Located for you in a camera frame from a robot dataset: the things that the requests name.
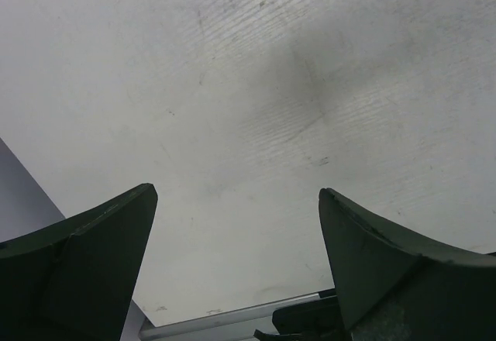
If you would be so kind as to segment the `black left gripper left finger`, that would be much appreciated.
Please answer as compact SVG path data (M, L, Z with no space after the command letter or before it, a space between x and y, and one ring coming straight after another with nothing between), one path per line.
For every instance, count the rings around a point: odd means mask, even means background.
M118 340L157 209L140 184L1 244L3 340Z

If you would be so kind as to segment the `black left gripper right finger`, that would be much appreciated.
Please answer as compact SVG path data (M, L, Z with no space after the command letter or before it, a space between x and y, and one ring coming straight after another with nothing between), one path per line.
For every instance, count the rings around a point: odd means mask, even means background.
M400 226L324 188L319 220L354 340L493 340L495 256Z

